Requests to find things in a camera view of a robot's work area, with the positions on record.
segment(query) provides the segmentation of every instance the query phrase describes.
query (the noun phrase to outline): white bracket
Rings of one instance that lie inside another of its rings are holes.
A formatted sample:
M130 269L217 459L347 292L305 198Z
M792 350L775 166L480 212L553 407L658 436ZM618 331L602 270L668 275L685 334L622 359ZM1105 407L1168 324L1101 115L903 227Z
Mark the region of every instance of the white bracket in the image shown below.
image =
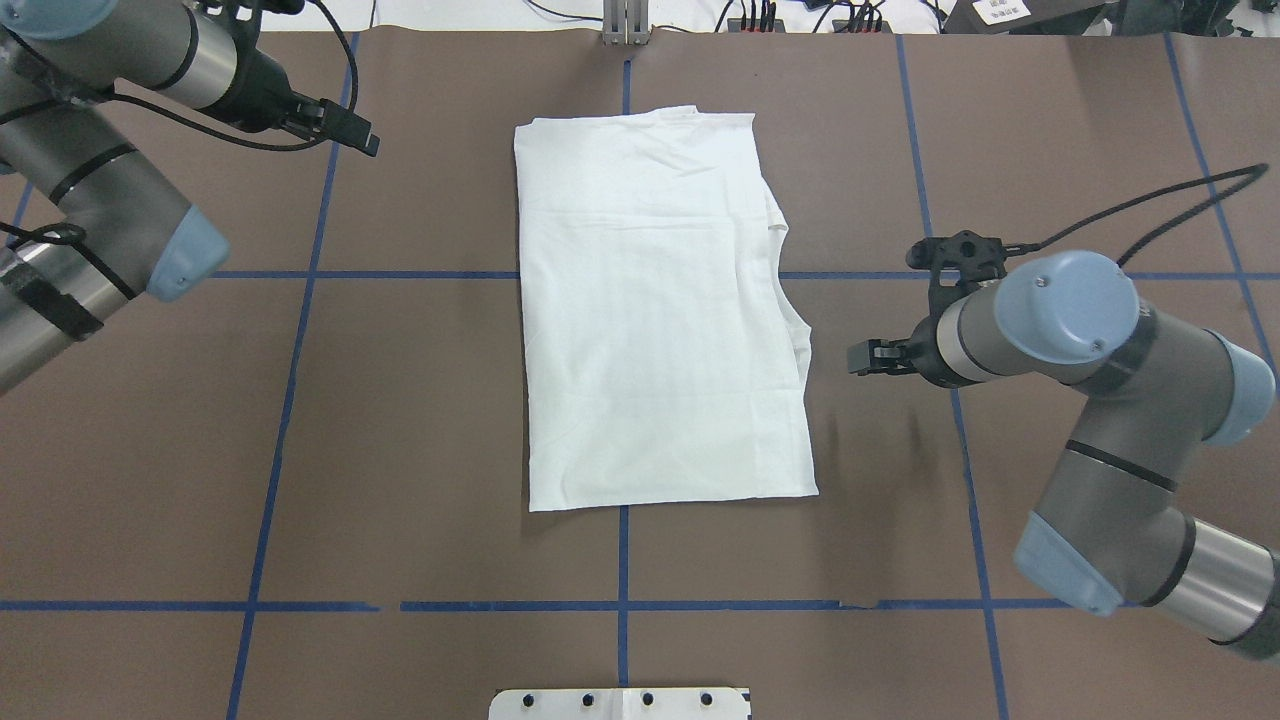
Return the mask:
M649 0L604 0L604 44L646 45Z
M751 720L745 688L503 691L489 720Z

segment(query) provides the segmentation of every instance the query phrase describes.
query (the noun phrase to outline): brown table surface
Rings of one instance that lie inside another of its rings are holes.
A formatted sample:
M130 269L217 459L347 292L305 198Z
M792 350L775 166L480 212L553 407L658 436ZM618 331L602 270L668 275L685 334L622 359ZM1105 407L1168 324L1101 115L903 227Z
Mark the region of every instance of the brown table surface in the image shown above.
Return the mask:
M339 95L332 37L264 42ZM925 233L1037 241L1280 160L1280 45L379 28L357 50L376 160L108 109L234 250L0 401L0 717L463 719L499 688L620 683L750 687L759 719L1280 716L1275 669L1015 570L1078 396L844 370L924 314L902 255ZM677 104L758 114L822 495L530 515L513 128ZM1143 295L1270 360L1277 192L1157 241ZM0 217L22 193L0 178ZM1115 256L1203 196L1062 246ZM1275 546L1277 460L1274 414L1179 502Z

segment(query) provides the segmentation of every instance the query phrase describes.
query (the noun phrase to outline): folded shirt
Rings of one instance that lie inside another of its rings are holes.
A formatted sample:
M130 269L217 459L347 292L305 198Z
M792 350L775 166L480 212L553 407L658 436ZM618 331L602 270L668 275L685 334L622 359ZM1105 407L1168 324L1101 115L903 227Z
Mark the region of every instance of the folded shirt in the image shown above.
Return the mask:
M753 119L516 129L530 510L817 495Z

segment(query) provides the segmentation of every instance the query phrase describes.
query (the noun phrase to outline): electrical cable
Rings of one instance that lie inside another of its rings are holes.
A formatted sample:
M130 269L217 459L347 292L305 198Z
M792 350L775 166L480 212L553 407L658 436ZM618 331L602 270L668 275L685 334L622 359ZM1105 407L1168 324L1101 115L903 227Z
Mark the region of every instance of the electrical cable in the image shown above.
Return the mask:
M831 5L827 5L827 8L822 12L822 14L818 15L818 23L813 26L813 29L810 31L810 33L818 32L818 29L822 28L822 22L827 19L827 15L831 14L831 10L833 10L837 5L847 6L847 8L852 8L854 6L854 4L850 3L849 0L836 0Z
M356 67L356 55L351 50L351 44L347 42L347 36L342 32L342 26L338 24L338 20L333 17L333 13L329 12L329 8L324 4L324 0L307 0L307 3L311 3L312 5L315 5L320 10L320 13L324 15L325 20L328 20L329 27L333 28L334 35L338 36L338 42L342 44L342 51L347 55L347 68L351 72L351 96L349 96L349 99L347 101L347 110L353 113L356 110L356 101L360 97L360 72L358 72L358 69ZM257 8L261 5L261 0L256 0L253 5L255 5L255 8L253 8L255 12L257 12ZM33 47L31 47L29 45L27 45L26 42L23 42L22 38L19 38L18 36L13 35L12 32L10 32L10 35L15 40L18 40L18 42L20 42L23 45L23 47L27 49L27 51L31 53L32 56L35 56L37 60L40 60L41 63L44 63L47 67L54 67L52 63L50 63L47 58L45 58L38 51L36 51ZM173 110L169 110L168 108L161 108L160 105L156 105L155 102L150 102L150 101L143 100L141 97L134 97L132 95L123 95L123 94L115 92L114 90L109 91L105 97L108 100L119 100L120 102L124 102L127 105L136 105L136 106L142 108L145 110L150 110L150 111L152 111L152 113L155 113L157 115L161 115L161 117L164 117L166 119L170 119L170 120L173 120L175 123L186 126L186 127L188 127L188 128L191 128L193 131L202 132L202 133L205 133L205 135L207 135L210 137L221 140L224 142L230 142L232 145L239 145L241 147L248 147L250 150L266 150L266 151L270 151L270 152L296 152L298 150L310 150L311 147L315 147L315 146L325 142L325 140L328 140L328 138L324 138L324 137L316 137L316 138L308 140L306 142L298 142L298 143L293 143L293 145L273 145L273 143L265 143L265 142L253 142L251 140L244 140L244 138L241 138L241 137L236 137L233 135L227 135L224 132L216 131L216 129L214 129L214 128L211 128L211 127L209 127L209 126L206 126L204 123L198 123L198 122L192 120L192 119L189 119L189 118L187 118L184 115L179 115L178 113L174 113Z
M1215 192L1207 200L1197 202L1193 208L1183 211L1181 214L1179 214L1179 215L1174 217L1172 219L1162 223L1156 229L1153 229L1153 231L1148 232L1147 234L1142 236L1140 238L1138 238L1138 241L1134 242L1133 245L1130 245L1129 249L1125 250L1124 254L1120 255L1120 259L1116 260L1116 264L1123 268L1129 260L1133 259L1134 255L1137 255L1144 247L1147 247L1147 245L1149 245L1151 241L1153 241L1157 237L1165 234L1166 232L1176 228L1178 225L1185 223L1187 220L1194 218L1196 215L1199 215L1204 210L1208 210L1210 208L1217 205L1219 202L1226 200L1228 197L1235 195L1236 192L1244 190L1245 187L1253 184L1254 182L1257 182L1258 178L1261 178L1267 172L1268 168L1270 168L1270 165L1267 165L1266 163L1258 163L1256 165L1249 165L1247 168L1236 168L1234 170L1228 170L1225 173L1219 173L1216 176L1210 176L1210 177L1204 177L1204 178L1197 178L1197 179L1193 179L1193 181L1187 181L1187 182L1180 182L1180 183L1176 183L1176 184L1170 184L1170 186L1162 187L1160 190L1153 190L1153 191L1151 191L1151 192L1148 192L1146 195L1139 195L1138 197L1134 197L1134 199L1126 200L1126 201L1124 201L1124 202L1121 202L1119 205L1114 205L1111 208L1107 208L1106 210L1102 210L1101 213L1094 213L1093 215L1089 215L1088 218L1085 218L1085 219L1083 219L1083 220L1080 220L1080 222L1078 222L1078 223L1075 223L1075 224L1073 224L1073 225L1070 225L1070 227L1068 227L1068 228L1065 228L1065 229L1062 229L1062 231L1060 231L1057 233L1053 233L1052 236L1050 236L1043 242L1033 242L1033 243L1027 243L1027 245L1009 245L1009 246L1005 247L1005 250L1006 250L1007 256L1010 256L1010 258L1016 258L1019 255L1027 255L1027 254L1030 254L1030 252L1038 252L1038 251L1044 250L1050 245L1053 245L1055 242L1062 240L1064 237L1071 234L1073 232L1075 232L1075 231L1078 231L1078 229L1080 229L1080 228L1083 228L1083 227L1085 227L1088 224L1092 224L1092 223L1096 223L1096 222L1098 222L1098 220L1101 220L1103 218L1108 218L1111 215L1115 215L1116 213L1128 210L1128 209L1130 209L1130 208L1133 208L1135 205L1142 205L1143 202L1147 202L1148 200L1155 200L1156 197L1161 197L1161 196L1169 195L1171 192L1179 192L1181 190L1190 190L1193 187L1201 187L1201 186L1206 186L1206 184L1212 184L1215 182L1221 182L1221 181L1226 181L1226 179L1231 179L1231 178L1244 177L1244 179L1234 183L1231 187L1228 187L1222 192Z
M933 19L938 20L938 35L942 35L942 20L947 19L947 14L942 12L938 0L933 0L932 3L929 0L920 0L920 3L924 3L925 8L933 10Z
M84 241L84 228L72 223L54 223L42 225L33 231L19 228L9 223L0 223L0 231L13 236L5 247L17 250L26 242L41 242L45 245L76 245Z
M556 15L557 18L564 18L564 19L568 19L568 20L593 20L593 22L598 22L598 23L603 23L604 22L604 18L595 18L595 17L591 17L591 15L572 15L572 14L568 14L568 13L561 13L559 10L552 10L550 8L544 8L543 5L539 5L534 0L525 0L525 3L527 3L529 5L532 5L534 8L538 8L539 10L547 13L548 15Z
M719 17L718 20L716 20L716 29L713 29L712 32L719 32L719 27L722 24L724 24L724 15L728 14L728 9L732 8L732 6L733 6L733 0L728 0L728 3L724 3L724 9L721 10L721 17ZM746 4L745 3L742 5L742 17L746 17Z

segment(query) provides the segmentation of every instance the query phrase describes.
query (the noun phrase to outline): blue joint cap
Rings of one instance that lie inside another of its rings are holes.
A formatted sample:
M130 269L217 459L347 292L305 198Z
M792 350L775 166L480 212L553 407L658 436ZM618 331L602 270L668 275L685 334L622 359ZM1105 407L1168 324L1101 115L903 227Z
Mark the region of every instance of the blue joint cap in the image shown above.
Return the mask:
M205 218L200 208L192 205L160 254L160 261L147 282L147 292L165 302L173 302L214 274L229 255L230 245L227 238Z
M1111 259L1068 250L1032 260L996 290L996 324L1024 354L1083 365L1120 347L1138 325L1138 290Z
M97 27L116 1L0 0L0 24L28 40L67 40Z
M1231 406L1217 430L1204 438L1207 445L1234 445L1244 439L1261 423L1276 397L1276 377L1257 355L1244 350L1213 331L1213 337L1231 359Z
M1038 512L1027 520L1014 562L1028 580L1053 597L1100 618L1111 615L1124 602L1120 591Z

